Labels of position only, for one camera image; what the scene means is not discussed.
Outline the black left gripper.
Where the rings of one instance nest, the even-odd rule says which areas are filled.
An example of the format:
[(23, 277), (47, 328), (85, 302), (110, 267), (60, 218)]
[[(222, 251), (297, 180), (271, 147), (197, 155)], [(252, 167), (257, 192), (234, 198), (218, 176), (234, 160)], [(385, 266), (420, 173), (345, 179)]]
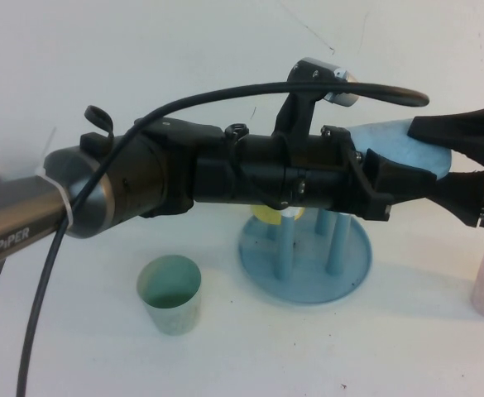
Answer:
[(351, 134), (307, 136), (299, 151), (285, 135), (252, 135), (241, 126), (241, 203), (275, 210), (321, 208), (373, 221), (391, 205), (428, 197), (436, 174), (368, 149), (358, 155)]

